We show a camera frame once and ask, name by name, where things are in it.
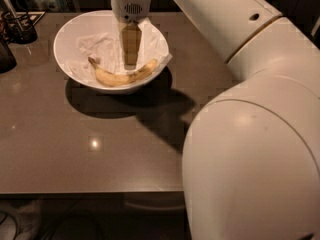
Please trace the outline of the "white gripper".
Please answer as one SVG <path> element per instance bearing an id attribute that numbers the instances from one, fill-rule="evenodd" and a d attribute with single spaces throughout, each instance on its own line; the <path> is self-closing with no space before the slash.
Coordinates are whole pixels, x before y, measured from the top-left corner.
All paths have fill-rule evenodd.
<path id="1" fill-rule="evenodd" d="M 148 16 L 150 4 L 151 0 L 111 0 L 115 17 L 120 22 L 128 23 L 121 30 L 124 62 L 128 66 L 137 63 L 142 31 L 136 22 Z"/>

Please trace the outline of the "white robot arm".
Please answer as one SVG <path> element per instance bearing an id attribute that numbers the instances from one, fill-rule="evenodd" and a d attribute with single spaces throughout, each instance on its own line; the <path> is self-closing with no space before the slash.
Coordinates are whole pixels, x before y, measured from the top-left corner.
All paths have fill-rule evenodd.
<path id="1" fill-rule="evenodd" d="M 185 138 L 193 240 L 320 240 L 320 54 L 265 0 L 174 0 L 238 85 Z"/>

